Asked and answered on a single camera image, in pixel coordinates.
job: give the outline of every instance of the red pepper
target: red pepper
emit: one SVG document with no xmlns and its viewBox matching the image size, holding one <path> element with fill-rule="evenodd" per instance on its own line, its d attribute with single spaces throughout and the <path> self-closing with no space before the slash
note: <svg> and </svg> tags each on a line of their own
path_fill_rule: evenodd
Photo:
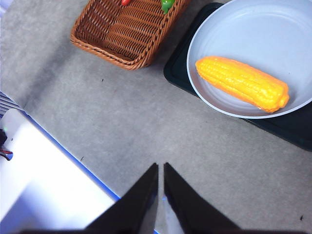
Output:
<svg viewBox="0 0 312 234">
<path fill-rule="evenodd" d="M 121 5 L 126 6 L 131 2 L 131 0 L 121 0 Z"/>
</svg>

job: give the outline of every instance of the black tray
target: black tray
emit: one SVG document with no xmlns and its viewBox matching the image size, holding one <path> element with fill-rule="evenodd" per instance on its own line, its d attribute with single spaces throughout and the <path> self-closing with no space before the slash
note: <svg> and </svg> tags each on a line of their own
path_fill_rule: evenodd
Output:
<svg viewBox="0 0 312 234">
<path fill-rule="evenodd" d="M 200 10 L 164 68 L 165 78 L 170 83 L 195 96 L 197 94 L 192 88 L 186 69 L 187 52 L 197 28 L 220 6 L 221 3 L 211 3 Z M 244 120 L 294 145 L 312 151 L 312 102 L 283 116 Z"/>
</svg>

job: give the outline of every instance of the green pepper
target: green pepper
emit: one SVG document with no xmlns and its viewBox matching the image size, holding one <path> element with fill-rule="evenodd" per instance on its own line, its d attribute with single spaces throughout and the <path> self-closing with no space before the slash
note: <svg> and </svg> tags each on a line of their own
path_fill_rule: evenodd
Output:
<svg viewBox="0 0 312 234">
<path fill-rule="evenodd" d="M 174 2 L 175 0 L 161 0 L 161 9 L 164 11 L 165 15 L 168 13 Z"/>
</svg>

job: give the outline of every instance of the yellow corn cob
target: yellow corn cob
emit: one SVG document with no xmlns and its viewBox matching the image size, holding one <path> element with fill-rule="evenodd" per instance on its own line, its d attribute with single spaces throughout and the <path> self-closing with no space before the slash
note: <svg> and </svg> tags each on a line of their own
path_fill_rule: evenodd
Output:
<svg viewBox="0 0 312 234">
<path fill-rule="evenodd" d="M 242 62 L 208 56 L 196 62 L 196 69 L 214 87 L 265 112 L 275 112 L 289 100 L 286 83 Z"/>
</svg>

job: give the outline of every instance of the blue edge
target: blue edge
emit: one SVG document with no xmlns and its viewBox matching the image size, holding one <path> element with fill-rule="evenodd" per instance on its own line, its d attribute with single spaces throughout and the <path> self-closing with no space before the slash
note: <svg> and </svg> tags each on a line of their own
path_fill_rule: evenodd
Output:
<svg viewBox="0 0 312 234">
<path fill-rule="evenodd" d="M 97 184 L 101 189 L 103 189 L 108 195 L 115 201 L 120 199 L 113 190 L 111 190 L 106 184 L 104 184 L 99 178 L 97 178 L 92 172 L 88 170 L 84 165 L 80 163 L 78 159 L 76 159 L 71 153 L 69 153 L 60 143 L 58 143 L 47 131 L 44 130 L 37 122 L 35 122 L 29 115 L 27 115 L 24 111 L 21 113 L 40 131 L 42 132 L 50 141 L 52 141 L 76 166 L 78 166 L 89 178 Z"/>
</svg>

